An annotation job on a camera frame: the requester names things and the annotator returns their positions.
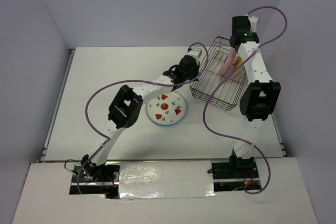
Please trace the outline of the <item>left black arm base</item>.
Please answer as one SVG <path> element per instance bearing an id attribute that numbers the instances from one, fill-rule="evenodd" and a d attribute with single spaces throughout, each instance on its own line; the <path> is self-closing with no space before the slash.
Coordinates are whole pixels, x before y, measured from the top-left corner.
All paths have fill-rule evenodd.
<path id="1" fill-rule="evenodd" d="M 82 161 L 68 159 L 64 163 L 65 170 L 72 173 L 70 195 L 103 195 L 107 199 L 119 199 L 120 165 L 104 164 L 95 167 L 92 163 L 88 170 L 82 169 L 88 155 Z"/>

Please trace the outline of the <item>pink plate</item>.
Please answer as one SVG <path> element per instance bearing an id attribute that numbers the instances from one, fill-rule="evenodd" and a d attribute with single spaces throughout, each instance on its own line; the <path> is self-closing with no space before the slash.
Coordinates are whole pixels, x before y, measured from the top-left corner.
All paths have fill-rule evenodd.
<path id="1" fill-rule="evenodd" d="M 236 50 L 235 50 L 235 48 L 232 48 L 230 50 L 229 54 L 227 55 L 227 58 L 224 61 L 223 66 L 221 67 L 220 71 L 218 72 L 218 74 L 220 76 L 223 76 L 227 72 L 227 70 L 230 68 L 235 56 L 236 56 Z"/>

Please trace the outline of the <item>white blue-rimmed fruit plate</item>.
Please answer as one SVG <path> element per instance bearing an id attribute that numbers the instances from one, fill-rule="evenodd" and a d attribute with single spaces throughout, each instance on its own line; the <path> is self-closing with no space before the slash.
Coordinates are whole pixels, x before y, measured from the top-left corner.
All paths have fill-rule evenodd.
<path id="1" fill-rule="evenodd" d="M 145 106 L 148 118 L 160 126 L 178 124 L 183 119 L 186 109 L 186 100 L 176 91 L 162 94 L 149 101 Z"/>

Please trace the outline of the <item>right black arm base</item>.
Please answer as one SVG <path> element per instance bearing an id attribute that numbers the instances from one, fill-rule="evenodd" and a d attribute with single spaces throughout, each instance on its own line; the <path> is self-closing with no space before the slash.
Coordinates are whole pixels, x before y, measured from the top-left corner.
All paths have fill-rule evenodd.
<path id="1" fill-rule="evenodd" d="M 238 157 L 234 150 L 228 161 L 212 163 L 207 173 L 212 175 L 214 192 L 261 190 L 255 159 Z"/>

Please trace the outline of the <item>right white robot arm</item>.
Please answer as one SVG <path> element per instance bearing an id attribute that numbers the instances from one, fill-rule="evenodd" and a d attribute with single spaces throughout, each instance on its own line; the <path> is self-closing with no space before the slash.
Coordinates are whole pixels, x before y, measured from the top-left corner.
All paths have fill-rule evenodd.
<path id="1" fill-rule="evenodd" d="M 267 71 L 255 31 L 257 17 L 247 15 L 232 18 L 230 45 L 243 61 L 248 86 L 240 99 L 239 109 L 246 119 L 248 143 L 239 141 L 234 151 L 239 158 L 255 156 L 260 128 L 275 109 L 281 90 L 280 83 L 274 82 Z"/>

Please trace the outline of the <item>dark wire dish rack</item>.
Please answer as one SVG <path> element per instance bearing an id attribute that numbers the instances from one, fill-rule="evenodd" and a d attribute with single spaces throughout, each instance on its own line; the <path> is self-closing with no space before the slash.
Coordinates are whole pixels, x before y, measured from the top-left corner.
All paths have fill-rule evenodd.
<path id="1" fill-rule="evenodd" d="M 241 68 L 236 76 L 230 74 L 234 70 L 234 63 L 238 56 L 235 56 L 230 68 L 223 76 L 218 74 L 230 50 L 231 46 L 228 39 L 217 36 L 208 49 L 209 61 L 206 69 L 197 82 L 190 84 L 192 97 L 205 102 L 215 88 L 227 78 L 228 80 L 216 91 L 209 102 L 225 111 L 230 111 L 239 105 L 240 99 L 248 86 L 244 68 Z"/>

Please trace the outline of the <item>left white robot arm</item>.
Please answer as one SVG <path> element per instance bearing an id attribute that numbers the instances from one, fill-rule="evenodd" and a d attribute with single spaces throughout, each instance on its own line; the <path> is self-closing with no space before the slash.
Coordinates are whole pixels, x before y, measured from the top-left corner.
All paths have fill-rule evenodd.
<path id="1" fill-rule="evenodd" d="M 88 107 L 92 99 L 106 87 L 96 91 L 88 100 L 85 107 L 85 116 L 90 127 L 100 135 L 96 149 L 91 154 L 86 154 L 81 160 L 84 175 L 90 181 L 97 181 L 102 177 L 107 157 L 124 130 L 135 124 L 139 118 L 142 106 L 154 98 L 170 93 L 183 85 L 197 79 L 200 71 L 199 48 L 191 49 L 177 65 L 163 72 L 153 81 L 141 81 L 140 86 L 131 88 L 126 81 L 119 81 L 123 84 L 112 100 L 107 115 L 107 124 L 103 132 L 98 131 L 91 123 L 88 115 Z"/>

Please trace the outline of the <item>yellow plate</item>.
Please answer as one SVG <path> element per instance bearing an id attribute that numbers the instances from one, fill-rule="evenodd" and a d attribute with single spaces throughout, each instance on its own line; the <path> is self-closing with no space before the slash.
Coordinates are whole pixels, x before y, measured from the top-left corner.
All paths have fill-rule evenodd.
<path id="1" fill-rule="evenodd" d="M 234 75 L 238 75 L 239 72 L 241 71 L 241 64 L 242 64 L 243 60 L 240 56 L 237 57 L 235 63 L 234 63 Z"/>

